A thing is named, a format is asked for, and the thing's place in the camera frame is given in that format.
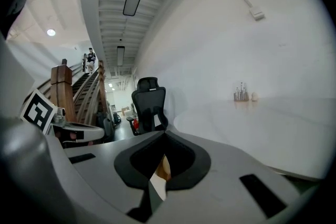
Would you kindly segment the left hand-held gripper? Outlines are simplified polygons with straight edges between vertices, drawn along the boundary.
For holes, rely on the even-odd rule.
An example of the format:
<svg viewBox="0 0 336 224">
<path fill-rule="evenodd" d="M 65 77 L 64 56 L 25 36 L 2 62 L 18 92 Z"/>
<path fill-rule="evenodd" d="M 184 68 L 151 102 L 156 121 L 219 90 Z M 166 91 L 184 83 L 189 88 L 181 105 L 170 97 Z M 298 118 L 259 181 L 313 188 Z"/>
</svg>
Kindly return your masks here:
<svg viewBox="0 0 336 224">
<path fill-rule="evenodd" d="M 64 124 L 65 109 L 55 106 L 35 89 L 24 104 L 20 118 L 39 128 L 44 135 L 48 135 L 53 124 Z M 76 133 L 78 141 L 95 141 L 104 136 L 104 129 L 86 124 L 66 123 L 62 128 L 66 132 Z"/>
</svg>

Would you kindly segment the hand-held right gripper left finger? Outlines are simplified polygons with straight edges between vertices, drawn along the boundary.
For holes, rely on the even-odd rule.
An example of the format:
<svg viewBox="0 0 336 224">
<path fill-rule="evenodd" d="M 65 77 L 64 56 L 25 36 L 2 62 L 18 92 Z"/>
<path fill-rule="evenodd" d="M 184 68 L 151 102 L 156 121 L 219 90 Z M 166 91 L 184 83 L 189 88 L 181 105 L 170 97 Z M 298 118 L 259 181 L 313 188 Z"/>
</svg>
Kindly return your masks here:
<svg viewBox="0 0 336 224">
<path fill-rule="evenodd" d="M 150 150 L 160 150 L 164 132 L 65 150 L 76 178 L 69 186 L 90 214 L 84 223 L 165 223 L 166 206 L 150 178 Z"/>
</svg>

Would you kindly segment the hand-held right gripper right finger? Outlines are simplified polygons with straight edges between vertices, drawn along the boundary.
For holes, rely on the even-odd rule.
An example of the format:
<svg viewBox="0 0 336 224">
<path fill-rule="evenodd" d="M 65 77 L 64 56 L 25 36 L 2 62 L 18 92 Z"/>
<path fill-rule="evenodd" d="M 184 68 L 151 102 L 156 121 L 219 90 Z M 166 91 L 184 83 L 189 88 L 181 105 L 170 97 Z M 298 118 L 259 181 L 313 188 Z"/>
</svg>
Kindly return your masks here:
<svg viewBox="0 0 336 224">
<path fill-rule="evenodd" d="M 244 151 L 219 142 L 180 133 L 211 157 L 208 174 L 194 188 L 170 191 L 162 217 L 171 224 L 258 224 L 267 219 L 240 181 L 253 174 L 286 206 L 300 196 L 296 188 Z"/>
</svg>

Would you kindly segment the person's left hand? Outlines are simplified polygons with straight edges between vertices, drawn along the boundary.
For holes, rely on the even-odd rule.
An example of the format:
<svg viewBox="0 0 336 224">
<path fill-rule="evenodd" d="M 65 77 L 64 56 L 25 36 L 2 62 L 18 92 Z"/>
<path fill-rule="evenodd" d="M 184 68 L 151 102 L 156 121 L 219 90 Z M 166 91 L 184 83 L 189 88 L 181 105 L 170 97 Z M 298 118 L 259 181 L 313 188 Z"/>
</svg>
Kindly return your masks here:
<svg viewBox="0 0 336 224">
<path fill-rule="evenodd" d="M 77 134 L 73 132 L 56 132 L 55 137 L 57 137 L 63 148 L 73 148 L 81 146 L 91 146 L 93 141 L 90 142 L 78 142 Z"/>
</svg>

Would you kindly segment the wooden staircase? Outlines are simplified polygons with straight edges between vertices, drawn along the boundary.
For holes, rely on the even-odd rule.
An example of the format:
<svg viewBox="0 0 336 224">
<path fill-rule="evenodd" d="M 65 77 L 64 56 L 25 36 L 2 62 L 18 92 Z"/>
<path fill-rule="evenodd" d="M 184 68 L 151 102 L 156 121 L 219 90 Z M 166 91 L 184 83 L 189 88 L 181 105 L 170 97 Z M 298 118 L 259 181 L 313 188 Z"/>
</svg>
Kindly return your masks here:
<svg viewBox="0 0 336 224">
<path fill-rule="evenodd" d="M 66 120 L 96 125 L 98 113 L 108 113 L 104 86 L 105 69 L 103 61 L 92 74 L 82 72 L 82 65 L 62 64 L 52 68 L 51 78 L 42 83 L 38 90 L 54 105 L 65 109 Z"/>
</svg>

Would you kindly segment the black office chair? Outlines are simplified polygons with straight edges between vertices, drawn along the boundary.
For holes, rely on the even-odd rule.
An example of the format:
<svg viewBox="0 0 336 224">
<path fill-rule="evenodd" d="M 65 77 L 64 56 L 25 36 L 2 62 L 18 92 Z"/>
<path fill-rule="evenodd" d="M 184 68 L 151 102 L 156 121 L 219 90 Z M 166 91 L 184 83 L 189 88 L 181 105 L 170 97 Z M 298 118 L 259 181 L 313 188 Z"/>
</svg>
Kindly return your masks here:
<svg viewBox="0 0 336 224">
<path fill-rule="evenodd" d="M 165 131 L 169 123 L 164 114 L 166 88 L 159 86 L 156 77 L 141 78 L 136 88 L 131 98 L 138 115 L 139 126 L 134 126 L 134 117 L 127 117 L 133 135 Z"/>
</svg>

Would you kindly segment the short ceiling light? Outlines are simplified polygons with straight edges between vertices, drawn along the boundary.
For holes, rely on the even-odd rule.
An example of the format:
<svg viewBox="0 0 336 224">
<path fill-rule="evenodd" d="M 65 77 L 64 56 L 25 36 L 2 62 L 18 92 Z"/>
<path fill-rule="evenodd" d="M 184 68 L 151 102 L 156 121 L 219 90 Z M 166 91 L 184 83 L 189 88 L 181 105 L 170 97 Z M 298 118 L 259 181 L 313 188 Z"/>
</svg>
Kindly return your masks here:
<svg viewBox="0 0 336 224">
<path fill-rule="evenodd" d="M 123 66 L 125 46 L 117 47 L 117 66 Z"/>
</svg>

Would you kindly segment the clear glass holder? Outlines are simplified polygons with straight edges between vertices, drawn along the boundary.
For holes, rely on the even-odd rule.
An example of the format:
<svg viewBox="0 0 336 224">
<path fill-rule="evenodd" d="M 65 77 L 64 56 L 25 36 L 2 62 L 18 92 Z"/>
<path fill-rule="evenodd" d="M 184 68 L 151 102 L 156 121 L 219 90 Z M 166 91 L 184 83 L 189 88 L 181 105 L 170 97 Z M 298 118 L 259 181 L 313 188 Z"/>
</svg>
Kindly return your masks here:
<svg viewBox="0 0 336 224">
<path fill-rule="evenodd" d="M 247 102 L 249 101 L 249 93 L 247 90 L 247 84 L 243 81 L 236 83 L 234 86 L 234 101 L 235 102 Z"/>
</svg>

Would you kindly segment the person's black clothing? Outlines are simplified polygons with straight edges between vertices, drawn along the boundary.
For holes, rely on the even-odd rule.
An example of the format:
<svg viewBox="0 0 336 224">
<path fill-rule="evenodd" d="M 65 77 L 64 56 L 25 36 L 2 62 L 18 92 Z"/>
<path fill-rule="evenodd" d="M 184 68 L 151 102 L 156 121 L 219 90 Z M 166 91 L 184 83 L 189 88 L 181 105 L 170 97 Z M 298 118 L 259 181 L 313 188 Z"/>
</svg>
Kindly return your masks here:
<svg viewBox="0 0 336 224">
<path fill-rule="evenodd" d="M 8 36 L 10 28 L 24 8 L 26 1 L 27 0 L 10 0 L 9 6 L 0 14 L 0 32 L 4 38 Z"/>
</svg>

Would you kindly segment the white wall junction box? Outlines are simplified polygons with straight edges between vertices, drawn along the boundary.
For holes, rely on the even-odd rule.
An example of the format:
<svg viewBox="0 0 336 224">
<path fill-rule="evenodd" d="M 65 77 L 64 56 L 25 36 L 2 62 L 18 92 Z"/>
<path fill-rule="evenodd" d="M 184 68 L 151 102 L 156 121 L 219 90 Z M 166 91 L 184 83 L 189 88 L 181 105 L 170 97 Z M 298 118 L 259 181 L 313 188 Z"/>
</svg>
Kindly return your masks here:
<svg viewBox="0 0 336 224">
<path fill-rule="evenodd" d="M 249 12 L 255 21 L 259 21 L 265 18 L 265 13 L 258 6 L 250 7 Z"/>
</svg>

